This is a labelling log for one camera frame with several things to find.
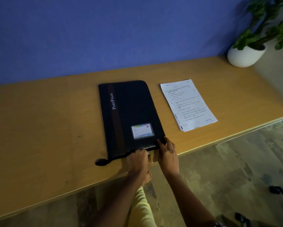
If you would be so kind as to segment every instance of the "portfolio folder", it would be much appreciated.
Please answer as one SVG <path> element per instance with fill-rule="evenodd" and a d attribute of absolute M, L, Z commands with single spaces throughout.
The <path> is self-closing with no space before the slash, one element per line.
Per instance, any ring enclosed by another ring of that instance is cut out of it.
<path fill-rule="evenodd" d="M 158 149 L 164 130 L 150 91 L 144 81 L 136 80 L 99 85 L 108 159 L 98 159 L 104 166 L 137 149 Z"/>

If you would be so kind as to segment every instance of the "bare foot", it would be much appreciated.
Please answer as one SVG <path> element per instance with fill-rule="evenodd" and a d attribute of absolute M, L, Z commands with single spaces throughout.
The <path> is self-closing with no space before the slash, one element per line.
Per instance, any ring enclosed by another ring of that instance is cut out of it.
<path fill-rule="evenodd" d="M 152 179 L 152 174 L 151 171 L 148 171 L 148 173 L 146 174 L 141 186 L 145 186 L 148 182 L 150 182 Z"/>

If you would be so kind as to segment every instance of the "wooden table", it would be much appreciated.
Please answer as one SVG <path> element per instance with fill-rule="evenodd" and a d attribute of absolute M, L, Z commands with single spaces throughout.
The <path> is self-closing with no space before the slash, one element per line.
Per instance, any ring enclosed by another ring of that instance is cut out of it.
<path fill-rule="evenodd" d="M 192 79 L 218 122 L 178 129 L 160 83 Z M 98 84 L 144 80 L 182 154 L 283 119 L 283 101 L 253 68 L 220 57 L 0 86 L 0 219 L 126 172 L 106 158 Z"/>

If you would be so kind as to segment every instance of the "label card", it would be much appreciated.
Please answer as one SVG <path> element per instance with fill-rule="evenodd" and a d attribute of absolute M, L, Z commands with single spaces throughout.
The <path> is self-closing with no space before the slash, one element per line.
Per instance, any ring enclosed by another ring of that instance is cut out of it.
<path fill-rule="evenodd" d="M 154 136 L 154 132 L 151 123 L 144 123 L 135 126 L 131 126 L 133 139 L 143 139 Z"/>

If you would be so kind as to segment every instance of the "forearm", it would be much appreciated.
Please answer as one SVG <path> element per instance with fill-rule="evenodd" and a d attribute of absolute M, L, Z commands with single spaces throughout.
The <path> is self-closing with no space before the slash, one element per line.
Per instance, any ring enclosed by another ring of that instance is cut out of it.
<path fill-rule="evenodd" d="M 187 226 L 211 226 L 215 223 L 214 216 L 187 187 L 180 175 L 168 176 L 167 181 Z"/>
<path fill-rule="evenodd" d="M 137 189 L 143 181 L 141 175 L 128 175 L 122 189 L 98 213 L 94 226 L 123 226 Z"/>

